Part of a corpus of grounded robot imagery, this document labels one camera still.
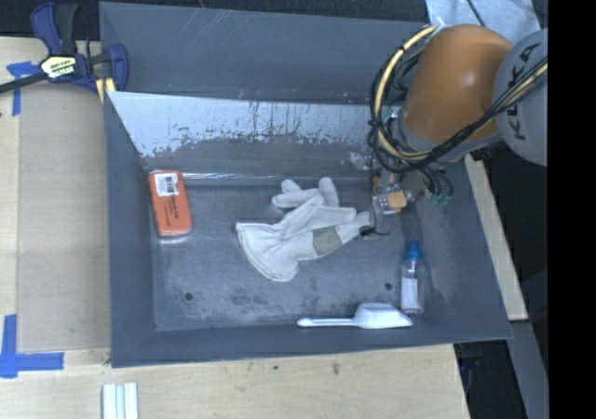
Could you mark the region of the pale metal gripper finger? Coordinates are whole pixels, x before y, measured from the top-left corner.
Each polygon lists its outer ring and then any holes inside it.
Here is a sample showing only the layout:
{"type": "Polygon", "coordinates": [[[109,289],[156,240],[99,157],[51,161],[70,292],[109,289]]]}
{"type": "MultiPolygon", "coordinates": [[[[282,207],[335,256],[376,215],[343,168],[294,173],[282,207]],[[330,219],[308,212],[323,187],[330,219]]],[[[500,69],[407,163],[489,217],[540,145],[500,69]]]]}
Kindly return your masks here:
{"type": "Polygon", "coordinates": [[[379,236],[389,235],[396,211],[390,206],[387,196],[372,196],[372,216],[375,234],[379,236]]]}

